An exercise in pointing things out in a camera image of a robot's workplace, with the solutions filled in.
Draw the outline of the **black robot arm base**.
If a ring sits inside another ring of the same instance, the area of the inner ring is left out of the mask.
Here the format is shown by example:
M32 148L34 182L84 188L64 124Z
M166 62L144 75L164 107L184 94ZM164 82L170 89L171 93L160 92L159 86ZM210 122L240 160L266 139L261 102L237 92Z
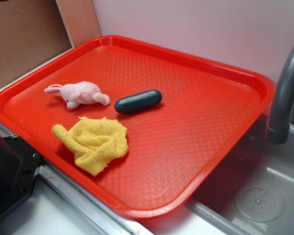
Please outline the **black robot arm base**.
M32 196L41 155L22 138L0 136L0 219Z

